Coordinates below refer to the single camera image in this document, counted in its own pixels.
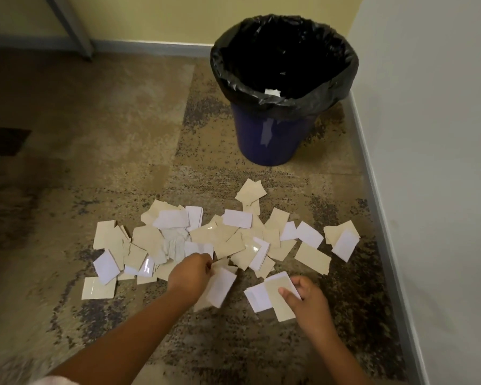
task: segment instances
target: black garbage bag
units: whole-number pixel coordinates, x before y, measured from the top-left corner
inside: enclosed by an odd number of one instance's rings
[[[226,31],[210,52],[224,96],[278,120],[318,115],[347,97],[358,57],[326,24],[300,16],[257,16]],[[280,97],[265,94],[280,91]]]

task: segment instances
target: yellow wall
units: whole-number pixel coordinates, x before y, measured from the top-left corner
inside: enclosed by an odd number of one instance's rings
[[[209,44],[243,18],[269,13],[301,15],[347,34],[362,0],[70,1],[93,39]],[[0,34],[64,31],[44,0],[0,0]]]

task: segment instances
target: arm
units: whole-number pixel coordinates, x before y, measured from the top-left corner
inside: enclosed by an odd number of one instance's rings
[[[80,385],[130,384],[173,325],[201,296],[210,278],[208,254],[175,266],[167,291],[135,316],[53,369]]]
[[[336,333],[328,301],[318,286],[303,276],[291,277],[302,300],[284,288],[279,292],[338,385],[371,385],[360,365]]]

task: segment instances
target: trash can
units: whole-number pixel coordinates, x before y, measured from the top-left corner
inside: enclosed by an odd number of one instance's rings
[[[240,151],[276,166],[294,155],[321,112],[347,97],[358,57],[328,25],[267,15],[226,31],[210,65],[231,102]]]

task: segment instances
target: floor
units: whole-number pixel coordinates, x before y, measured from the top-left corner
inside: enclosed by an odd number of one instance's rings
[[[154,198],[205,207],[204,222],[237,208],[246,178],[272,207],[316,229],[352,219],[362,235],[349,263],[319,277],[293,259],[276,271],[311,277],[341,338],[367,373],[406,381],[392,308],[341,104],[317,120],[290,162],[268,168],[238,151],[228,102],[206,59],[0,51],[0,127],[31,130],[0,156],[0,384],[43,375],[164,291],[121,281],[112,300],[81,301],[93,276],[96,222],[131,230]],[[330,246],[320,250],[329,252]],[[188,312],[136,383],[324,383],[295,322],[254,314],[237,278],[220,310]]]

